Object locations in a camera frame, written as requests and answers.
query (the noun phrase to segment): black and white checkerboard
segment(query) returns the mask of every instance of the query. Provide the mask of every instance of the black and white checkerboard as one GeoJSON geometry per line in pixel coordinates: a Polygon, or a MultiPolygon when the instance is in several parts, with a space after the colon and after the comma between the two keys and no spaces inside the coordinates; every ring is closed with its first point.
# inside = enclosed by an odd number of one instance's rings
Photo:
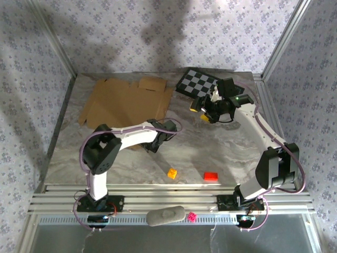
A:
{"type": "MultiPolygon", "coordinates": [[[[214,89],[218,80],[220,79],[215,76],[190,68],[176,85],[176,91],[191,98],[203,97],[211,94],[211,90],[214,89]]],[[[236,88],[238,94],[243,93],[243,88],[238,86],[236,88]]]]}

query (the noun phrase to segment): wire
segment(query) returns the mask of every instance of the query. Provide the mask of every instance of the wire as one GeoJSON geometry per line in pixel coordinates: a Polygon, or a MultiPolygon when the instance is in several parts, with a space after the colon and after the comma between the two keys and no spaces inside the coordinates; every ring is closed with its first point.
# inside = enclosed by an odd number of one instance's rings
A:
{"type": "MultiPolygon", "coordinates": [[[[91,184],[90,184],[90,169],[89,168],[86,168],[86,165],[84,164],[84,161],[83,161],[83,152],[84,152],[84,148],[86,146],[86,144],[88,143],[88,141],[94,137],[94,136],[97,136],[97,135],[101,135],[101,134],[121,134],[121,133],[132,133],[132,132],[136,132],[138,130],[144,130],[144,129],[147,129],[147,130],[154,130],[154,131],[157,131],[157,132],[163,132],[163,133],[169,133],[169,134],[178,134],[178,133],[181,133],[183,131],[183,126],[181,124],[180,121],[176,120],[176,119],[173,119],[173,118],[164,118],[164,119],[161,119],[161,120],[173,120],[175,122],[177,122],[179,125],[180,125],[180,129],[178,131],[168,131],[168,130],[165,130],[165,129],[160,129],[160,128],[153,128],[153,127],[150,127],[150,126],[135,126],[134,128],[130,128],[130,129],[120,129],[120,130],[107,130],[107,131],[98,131],[98,132],[94,132],[92,134],[90,134],[87,138],[85,138],[85,140],[83,141],[81,147],[80,147],[80,151],[79,151],[79,161],[80,161],[80,167],[81,169],[85,172],[86,174],[86,183],[87,183],[87,189],[86,189],[86,194],[84,195],[81,195],[79,196],[77,199],[75,198],[75,195],[80,192],[80,191],[77,191],[75,192],[74,194],[74,199],[75,199],[75,202],[74,202],[74,205],[73,205],[73,213],[74,213],[74,216],[77,220],[77,222],[82,225],[85,229],[89,229],[89,230],[93,230],[93,228],[90,228],[88,225],[86,225],[85,223],[83,223],[80,218],[78,217],[77,215],[77,206],[78,206],[78,203],[80,202],[80,200],[86,196],[88,196],[90,194],[90,187],[91,187],[91,184]]],[[[114,206],[114,215],[116,215],[117,213],[117,208],[114,206]]]]}
{"type": "Polygon", "coordinates": [[[75,196],[76,196],[76,194],[78,194],[79,192],[84,192],[84,193],[86,193],[86,191],[84,191],[84,190],[79,190],[79,191],[75,192],[75,193],[74,193],[74,199],[75,199],[75,200],[77,200],[77,199],[75,198],[75,196]]]}
{"type": "Polygon", "coordinates": [[[89,195],[89,191],[87,191],[86,194],[81,195],[81,196],[78,197],[78,199],[74,202],[74,205],[73,205],[73,213],[74,213],[74,216],[75,216],[77,222],[78,222],[82,227],[84,227],[85,229],[88,229],[88,230],[94,230],[94,228],[89,227],[87,224],[85,224],[85,223],[83,223],[83,222],[81,221],[81,219],[80,219],[80,218],[78,217],[78,215],[77,215],[77,210],[76,210],[76,209],[77,209],[77,206],[78,206],[78,203],[80,202],[80,200],[83,199],[84,197],[88,196],[88,195],[89,195]]]}
{"type": "Polygon", "coordinates": [[[302,186],[298,190],[289,191],[289,190],[286,190],[286,189],[282,189],[280,187],[275,187],[275,188],[271,188],[271,189],[265,191],[264,193],[262,193],[260,195],[260,197],[264,200],[264,202],[266,204],[266,215],[265,215],[263,221],[261,222],[261,224],[258,225],[257,227],[255,227],[255,228],[247,228],[247,229],[246,228],[242,228],[243,230],[250,231],[250,230],[256,230],[256,229],[261,228],[265,224],[265,222],[267,221],[267,218],[268,218],[268,215],[269,215],[269,205],[268,205],[267,200],[263,197],[264,194],[267,194],[267,193],[273,191],[274,189],[278,189],[280,191],[284,191],[284,192],[291,193],[291,194],[297,194],[297,193],[300,193],[300,192],[302,192],[304,190],[306,182],[305,182],[305,172],[304,172],[304,169],[303,169],[302,165],[300,164],[299,160],[297,159],[297,157],[281,141],[279,141],[278,139],[276,139],[275,136],[271,132],[269,132],[268,129],[260,121],[259,115],[258,115],[258,110],[259,110],[259,106],[260,105],[258,103],[259,100],[257,99],[257,96],[256,96],[255,92],[249,86],[247,86],[244,83],[241,83],[241,82],[236,82],[236,83],[238,85],[241,85],[241,86],[247,88],[253,94],[253,96],[255,98],[255,101],[256,101],[256,107],[255,107],[255,111],[254,111],[254,116],[255,116],[255,119],[256,119],[257,123],[262,128],[262,130],[272,139],[272,141],[274,141],[275,143],[277,143],[278,145],[280,145],[280,147],[284,151],[286,151],[286,153],[288,155],[290,155],[290,157],[294,160],[294,162],[296,163],[296,165],[299,167],[299,170],[300,170],[300,173],[301,173],[301,176],[302,176],[302,186]]]}
{"type": "Polygon", "coordinates": [[[114,213],[113,214],[109,214],[109,215],[111,215],[111,216],[116,216],[117,215],[117,208],[116,208],[116,205],[114,204],[114,203],[112,203],[112,202],[109,202],[109,203],[107,203],[107,205],[108,206],[113,206],[114,207],[114,213]]]}
{"type": "MultiPolygon", "coordinates": [[[[255,116],[255,119],[257,121],[257,123],[259,124],[259,126],[262,128],[262,130],[274,141],[276,142],[278,145],[280,145],[280,147],[287,152],[288,155],[290,155],[290,157],[294,160],[294,162],[296,163],[296,165],[299,167],[299,170],[300,170],[300,173],[301,173],[301,176],[302,176],[302,185],[301,187],[298,189],[298,190],[295,190],[295,191],[289,191],[289,190],[286,190],[286,189],[282,189],[280,187],[275,187],[275,189],[278,189],[280,191],[284,191],[284,192],[287,192],[287,193],[293,193],[293,194],[297,194],[297,193],[300,193],[304,190],[305,188],[305,184],[306,184],[306,179],[305,179],[305,172],[304,172],[304,169],[302,167],[302,165],[300,164],[299,160],[297,159],[297,157],[281,142],[279,141],[278,139],[275,138],[275,136],[269,132],[267,130],[267,128],[262,124],[262,122],[260,121],[259,119],[259,116],[258,116],[258,109],[259,109],[259,104],[258,104],[258,100],[257,100],[257,96],[255,94],[255,92],[250,88],[248,87],[247,85],[245,85],[244,83],[241,83],[241,82],[236,82],[237,84],[241,85],[241,86],[244,86],[245,88],[247,88],[254,96],[255,100],[256,100],[256,107],[255,107],[255,111],[254,111],[254,116],[255,116]]],[[[264,195],[264,194],[267,194],[269,192],[271,192],[273,190],[272,189],[269,189],[267,190],[266,192],[262,193],[261,195],[264,195]]]]}
{"type": "Polygon", "coordinates": [[[231,122],[233,122],[234,120],[233,119],[231,119],[231,120],[228,120],[228,121],[218,121],[219,123],[231,123],[231,122]]]}
{"type": "Polygon", "coordinates": [[[267,221],[268,215],[269,215],[269,205],[268,205],[267,200],[264,197],[261,197],[260,199],[263,199],[263,201],[265,202],[265,205],[266,205],[266,213],[265,213],[263,221],[255,228],[252,228],[252,226],[254,225],[254,223],[253,223],[250,228],[241,228],[242,230],[246,230],[246,231],[257,230],[257,229],[261,228],[265,224],[265,222],[267,221]]]}
{"type": "Polygon", "coordinates": [[[248,213],[247,213],[247,215],[250,215],[251,214],[251,212],[253,212],[254,210],[253,210],[253,208],[255,207],[255,209],[256,209],[256,211],[257,211],[257,216],[259,216],[260,214],[259,214],[259,208],[254,204],[254,203],[252,203],[251,204],[251,206],[249,207],[249,210],[248,210],[248,213]]]}

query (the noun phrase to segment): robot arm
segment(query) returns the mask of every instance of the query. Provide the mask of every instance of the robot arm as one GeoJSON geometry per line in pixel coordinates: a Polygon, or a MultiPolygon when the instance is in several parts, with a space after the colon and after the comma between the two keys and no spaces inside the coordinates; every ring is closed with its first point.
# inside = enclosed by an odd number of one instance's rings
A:
{"type": "Polygon", "coordinates": [[[256,143],[261,158],[255,169],[255,176],[235,188],[234,196],[238,206],[253,201],[262,193],[285,183],[293,182],[298,176],[298,167],[290,155],[274,142],[283,143],[298,159],[299,148],[295,143],[287,144],[267,122],[256,112],[253,100],[247,95],[237,95],[233,79],[220,80],[212,96],[195,99],[191,104],[191,111],[203,111],[201,119],[209,122],[219,122],[221,115],[228,113],[232,120],[236,120],[256,143]],[[258,124],[256,116],[262,125],[274,138],[270,138],[258,124]]]}
{"type": "Polygon", "coordinates": [[[104,124],[95,130],[95,132],[107,131],[107,134],[90,138],[83,151],[83,161],[90,169],[91,202],[97,202],[108,195],[106,175],[119,151],[141,144],[146,150],[156,152],[163,141],[169,140],[174,135],[156,131],[155,128],[169,132],[177,131],[176,125],[171,120],[164,124],[148,120],[139,125],[120,129],[110,129],[104,124]]]}

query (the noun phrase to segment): cardboard sheet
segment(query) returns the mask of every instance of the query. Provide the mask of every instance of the cardboard sheet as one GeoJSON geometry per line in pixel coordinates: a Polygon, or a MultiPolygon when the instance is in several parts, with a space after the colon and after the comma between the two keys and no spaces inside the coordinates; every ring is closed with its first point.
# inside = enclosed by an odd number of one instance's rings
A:
{"type": "Polygon", "coordinates": [[[122,128],[165,117],[173,93],[166,80],[143,77],[139,83],[111,78],[99,80],[78,118],[91,129],[100,124],[122,128]]]}

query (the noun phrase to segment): white marble table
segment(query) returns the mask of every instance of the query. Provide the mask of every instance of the white marble table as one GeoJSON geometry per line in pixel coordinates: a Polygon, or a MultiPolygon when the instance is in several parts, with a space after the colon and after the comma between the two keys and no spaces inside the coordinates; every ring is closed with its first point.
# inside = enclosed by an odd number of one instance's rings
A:
{"type": "MultiPolygon", "coordinates": [[[[232,77],[256,91],[250,72],[209,72],[220,78],[232,77]]],[[[98,79],[116,77],[127,81],[144,75],[158,76],[174,86],[183,73],[79,74],[68,103],[60,135],[50,161],[45,184],[86,184],[78,163],[78,150],[93,130],[80,126],[77,119],[98,79]]],[[[173,93],[167,117],[182,122],[184,132],[160,146],[156,154],[143,149],[121,151],[107,176],[107,183],[173,184],[205,183],[205,171],[217,172],[219,183],[233,186],[254,173],[260,154],[252,139],[237,122],[209,124],[189,111],[191,99],[173,93]],[[169,168],[178,171],[175,180],[168,178],[169,168]]]]}

